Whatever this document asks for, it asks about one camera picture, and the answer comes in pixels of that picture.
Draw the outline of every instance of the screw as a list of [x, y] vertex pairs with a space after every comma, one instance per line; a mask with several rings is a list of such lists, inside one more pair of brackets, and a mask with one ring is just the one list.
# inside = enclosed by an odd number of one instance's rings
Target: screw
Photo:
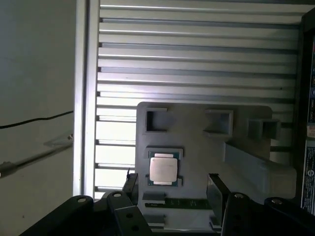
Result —
[[271, 200], [271, 202], [274, 203], [274, 204], [277, 204], [277, 205], [281, 205], [282, 204], [282, 201], [279, 200], [279, 199], [276, 199], [276, 198]]
[[236, 198], [244, 198], [243, 194], [237, 193], [234, 195]]
[[70, 134], [70, 135], [68, 136], [68, 140], [73, 140], [73, 134]]
[[86, 201], [85, 198], [80, 198], [80, 199], [78, 199], [78, 202], [79, 202], [79, 203], [83, 203], [83, 202], [85, 202], [85, 201]]

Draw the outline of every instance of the metal frame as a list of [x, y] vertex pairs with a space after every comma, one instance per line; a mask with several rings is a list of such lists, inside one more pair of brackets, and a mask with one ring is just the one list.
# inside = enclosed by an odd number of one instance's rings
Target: metal frame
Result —
[[99, 0], [77, 1], [73, 194], [91, 197], [94, 197], [99, 8]]

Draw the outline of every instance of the gray plastic block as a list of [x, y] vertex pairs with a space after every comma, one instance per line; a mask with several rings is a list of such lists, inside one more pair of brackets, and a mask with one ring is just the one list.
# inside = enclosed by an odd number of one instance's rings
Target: gray plastic block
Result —
[[145, 203], [165, 204], [165, 197], [164, 192], [144, 192], [142, 200]]
[[209, 223], [213, 231], [217, 233], [221, 233], [222, 231], [221, 223], [218, 221], [218, 219], [214, 215], [210, 215]]
[[165, 216], [164, 215], [144, 215], [148, 225], [150, 227], [161, 227], [165, 226]]
[[231, 138], [233, 134], [232, 110], [206, 110], [209, 125], [204, 129], [204, 134], [210, 138]]
[[225, 143], [224, 161], [267, 197], [295, 197], [296, 170]]
[[[227, 129], [222, 138], [209, 138], [204, 130], [215, 119], [215, 112], [233, 111], [226, 124], [232, 129], [231, 136]], [[147, 113], [155, 112], [151, 124], [155, 129], [147, 129]], [[243, 177], [236, 174], [224, 163], [224, 142], [239, 140], [249, 151], [256, 150], [257, 155], [269, 158], [270, 139], [255, 141], [247, 137], [247, 125], [250, 118], [270, 119], [272, 110], [266, 106], [238, 106], [220, 104], [180, 104], [180, 103], [140, 103], [137, 107], [136, 127], [136, 159], [135, 171], [139, 174], [138, 207], [145, 215], [165, 215], [164, 229], [204, 230], [212, 232], [209, 217], [212, 210], [173, 209], [146, 207], [147, 201], [142, 200], [145, 192], [163, 192], [168, 198], [206, 199], [208, 173], [218, 173], [231, 191], [244, 192], [252, 199], [260, 200], [259, 191], [251, 183], [243, 183]], [[179, 152], [177, 186], [151, 185], [149, 182], [150, 160], [149, 151], [157, 153]]]
[[248, 137], [255, 140], [280, 138], [281, 122], [278, 119], [249, 119]]

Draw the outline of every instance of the black cable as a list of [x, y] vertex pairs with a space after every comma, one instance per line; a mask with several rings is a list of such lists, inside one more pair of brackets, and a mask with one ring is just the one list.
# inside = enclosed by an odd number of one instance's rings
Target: black cable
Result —
[[129, 171], [130, 171], [130, 168], [129, 168], [128, 171], [127, 171], [127, 179], [128, 179], [128, 180], [130, 179]]
[[58, 118], [58, 117], [62, 117], [62, 116], [71, 114], [71, 113], [73, 113], [73, 111], [61, 113], [61, 114], [55, 115], [55, 116], [53, 116], [53, 117], [29, 119], [29, 120], [22, 121], [22, 122], [19, 122], [19, 123], [14, 123], [14, 124], [8, 124], [8, 125], [0, 126], [0, 129], [7, 129], [7, 128], [19, 126], [19, 125], [22, 125], [22, 124], [31, 123], [31, 122], [38, 121], [38, 120], [50, 120], [50, 119], [55, 119], [55, 118]]

